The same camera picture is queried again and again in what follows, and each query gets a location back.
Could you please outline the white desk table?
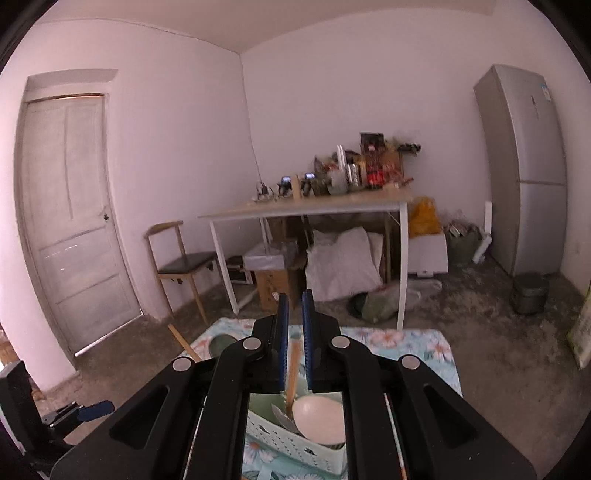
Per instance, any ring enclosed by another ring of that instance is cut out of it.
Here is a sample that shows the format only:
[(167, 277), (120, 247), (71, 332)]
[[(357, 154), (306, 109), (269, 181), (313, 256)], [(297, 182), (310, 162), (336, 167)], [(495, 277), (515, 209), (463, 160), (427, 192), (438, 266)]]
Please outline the white desk table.
[(393, 218), (394, 212), (399, 215), (401, 260), (399, 306), (397, 314), (397, 328), (402, 330), (405, 324), (408, 279), (409, 279), (409, 205), (414, 202), (410, 188), (387, 188), (383, 190), (363, 190), (356, 193), (339, 196), (321, 196), (301, 199), (283, 199), (264, 202), (245, 203), (235, 208), (204, 215), (211, 228), (211, 237), (217, 257), (221, 278), (226, 296), (233, 314), (238, 314), (244, 306), (252, 301), (253, 295), (246, 295), (238, 300), (229, 279), (228, 266), (216, 231), (218, 222), (225, 221), (259, 221), (260, 230), (266, 232), (266, 219), (310, 215), (354, 214), (354, 213), (383, 213), (385, 221)]

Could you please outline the silver refrigerator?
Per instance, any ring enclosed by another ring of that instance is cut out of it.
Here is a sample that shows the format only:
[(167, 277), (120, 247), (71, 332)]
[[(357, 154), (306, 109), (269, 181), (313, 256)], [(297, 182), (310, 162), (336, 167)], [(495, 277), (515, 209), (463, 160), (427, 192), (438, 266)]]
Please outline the silver refrigerator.
[(474, 92), (489, 161), (492, 256), (512, 276), (555, 274), (565, 244), (567, 170), (546, 81), (496, 64)]

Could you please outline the white wooden door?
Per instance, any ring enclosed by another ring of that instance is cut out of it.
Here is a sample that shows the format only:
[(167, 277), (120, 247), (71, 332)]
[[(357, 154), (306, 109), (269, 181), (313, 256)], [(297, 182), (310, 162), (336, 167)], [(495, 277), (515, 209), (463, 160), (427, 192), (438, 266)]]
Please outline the white wooden door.
[(141, 313), (119, 245), (100, 94), (28, 103), (20, 185), (27, 243), (52, 316), (78, 355)]

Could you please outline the steel metal spoon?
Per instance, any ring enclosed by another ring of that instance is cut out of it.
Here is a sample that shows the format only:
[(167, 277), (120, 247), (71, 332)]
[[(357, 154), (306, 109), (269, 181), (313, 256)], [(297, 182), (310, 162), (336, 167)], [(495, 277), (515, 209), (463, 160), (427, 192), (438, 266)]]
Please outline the steel metal spoon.
[(294, 420), (287, 415), (287, 413), (283, 412), (280, 407), (277, 407), (274, 404), (271, 406), (271, 410), (273, 411), (273, 415), (276, 417), (276, 421), (280, 424), (280, 426), (283, 427), (284, 430), (296, 435), (300, 435), (297, 425), (294, 423)]
[(237, 341), (238, 339), (226, 333), (215, 335), (211, 338), (208, 345), (209, 357), (219, 357), (227, 347), (235, 344)]

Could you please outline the white box on floor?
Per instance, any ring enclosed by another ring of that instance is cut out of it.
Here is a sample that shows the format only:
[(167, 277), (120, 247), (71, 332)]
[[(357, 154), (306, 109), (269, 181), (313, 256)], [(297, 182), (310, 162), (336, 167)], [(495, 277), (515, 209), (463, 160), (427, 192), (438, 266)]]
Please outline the white box on floor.
[(447, 240), (444, 233), (424, 235), (409, 240), (408, 273), (433, 277), (449, 271)]

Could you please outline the clutter on desk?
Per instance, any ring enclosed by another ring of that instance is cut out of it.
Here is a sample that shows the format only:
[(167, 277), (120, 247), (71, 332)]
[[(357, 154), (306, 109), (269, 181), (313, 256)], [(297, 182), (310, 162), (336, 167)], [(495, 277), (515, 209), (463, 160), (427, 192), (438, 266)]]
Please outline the clutter on desk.
[(339, 145), (332, 156), (315, 157), (311, 172), (284, 176), (276, 187), (257, 185), (256, 202), (339, 196), (363, 190), (400, 189), (413, 182), (404, 158), (418, 155), (418, 143), (388, 139), (382, 133), (362, 132), (360, 150)]

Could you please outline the yellow plastic bag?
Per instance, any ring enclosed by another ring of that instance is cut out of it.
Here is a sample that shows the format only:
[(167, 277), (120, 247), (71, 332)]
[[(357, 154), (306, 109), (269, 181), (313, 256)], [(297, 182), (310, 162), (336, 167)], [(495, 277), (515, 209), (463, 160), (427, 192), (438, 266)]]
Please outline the yellow plastic bag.
[(435, 200), (431, 197), (418, 198), (409, 215), (409, 237), (438, 235), (441, 232)]

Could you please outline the floral blue tablecloth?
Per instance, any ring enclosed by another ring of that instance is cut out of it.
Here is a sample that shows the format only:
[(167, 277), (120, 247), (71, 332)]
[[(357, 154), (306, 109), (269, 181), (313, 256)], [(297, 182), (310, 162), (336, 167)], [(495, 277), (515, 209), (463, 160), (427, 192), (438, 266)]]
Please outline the floral blue tablecloth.
[[(397, 360), (414, 355), (425, 362), (456, 392), (461, 391), (451, 346), (443, 333), (428, 329), (380, 329), (342, 327), (342, 334), (365, 344), (374, 354)], [(346, 479), (346, 472), (334, 475), (317, 470), (274, 452), (246, 434), (242, 477), (245, 479)]]

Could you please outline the green basket on floor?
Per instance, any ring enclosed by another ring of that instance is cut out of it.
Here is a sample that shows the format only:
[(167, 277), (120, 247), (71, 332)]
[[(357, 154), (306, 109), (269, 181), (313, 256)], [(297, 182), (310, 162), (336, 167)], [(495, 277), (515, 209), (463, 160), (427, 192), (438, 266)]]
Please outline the green basket on floor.
[(445, 229), (448, 260), (454, 267), (464, 267), (472, 262), (481, 243), (480, 229), (471, 223), (453, 222)]

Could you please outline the dark metal pot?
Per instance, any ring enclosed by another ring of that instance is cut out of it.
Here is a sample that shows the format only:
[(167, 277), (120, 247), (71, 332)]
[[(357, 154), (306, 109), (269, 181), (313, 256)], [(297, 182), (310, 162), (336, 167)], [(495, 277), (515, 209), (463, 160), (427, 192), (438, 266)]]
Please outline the dark metal pot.
[(544, 311), (549, 295), (549, 280), (538, 273), (523, 273), (513, 278), (510, 303), (516, 314), (536, 315)]

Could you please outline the mint green utensil basket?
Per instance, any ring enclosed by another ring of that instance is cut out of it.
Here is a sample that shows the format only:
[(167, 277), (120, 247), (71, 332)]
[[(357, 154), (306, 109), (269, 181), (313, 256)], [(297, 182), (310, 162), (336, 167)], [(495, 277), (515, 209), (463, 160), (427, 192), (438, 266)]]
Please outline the mint green utensil basket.
[(346, 447), (332, 448), (317, 444), (300, 434), (284, 429), (273, 414), (273, 406), (283, 406), (282, 395), (252, 394), (246, 434), (274, 452), (290, 457), (325, 473), (342, 475), (346, 472)]

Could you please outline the white sack under desk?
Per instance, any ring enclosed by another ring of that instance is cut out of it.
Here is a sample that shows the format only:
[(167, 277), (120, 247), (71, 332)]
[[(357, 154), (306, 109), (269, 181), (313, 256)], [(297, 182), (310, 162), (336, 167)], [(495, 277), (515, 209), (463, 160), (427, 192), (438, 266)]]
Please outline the white sack under desk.
[(315, 230), (305, 269), (315, 301), (345, 299), (381, 287), (383, 247), (384, 236), (363, 227), (341, 233)]

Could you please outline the wooden chair dark seat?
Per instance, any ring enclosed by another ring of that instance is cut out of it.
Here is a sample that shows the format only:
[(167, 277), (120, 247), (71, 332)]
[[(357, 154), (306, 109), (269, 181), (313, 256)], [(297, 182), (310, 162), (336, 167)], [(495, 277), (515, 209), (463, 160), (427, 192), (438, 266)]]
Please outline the wooden chair dark seat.
[[(207, 314), (204, 308), (204, 302), (201, 300), (194, 276), (196, 273), (204, 269), (212, 271), (214, 264), (216, 263), (216, 254), (211, 251), (187, 253), (181, 234), (181, 226), (183, 224), (184, 222), (182, 220), (174, 220), (152, 225), (145, 232), (144, 239), (147, 243), (151, 266), (156, 278), (158, 279), (158, 285), (163, 295), (169, 315), (174, 317), (174, 311), (166, 293), (163, 281), (171, 280), (178, 284), (182, 284), (184, 281), (187, 281), (188, 285), (190, 286), (193, 301), (195, 305), (197, 305), (197, 311), (200, 314), (201, 319), (204, 321), (204, 324), (209, 325)], [(179, 256), (165, 265), (159, 266), (154, 254), (151, 238), (168, 230), (172, 230), (175, 234)]]

